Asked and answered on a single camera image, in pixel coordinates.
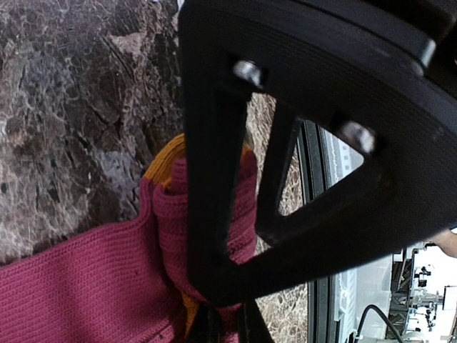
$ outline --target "person's hand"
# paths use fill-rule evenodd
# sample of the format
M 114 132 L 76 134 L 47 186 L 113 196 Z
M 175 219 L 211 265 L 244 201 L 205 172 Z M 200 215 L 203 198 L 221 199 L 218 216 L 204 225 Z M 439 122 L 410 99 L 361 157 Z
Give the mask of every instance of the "person's hand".
M 457 259 L 457 234 L 446 230 L 434 236 L 431 241 L 435 243 L 448 256 Z

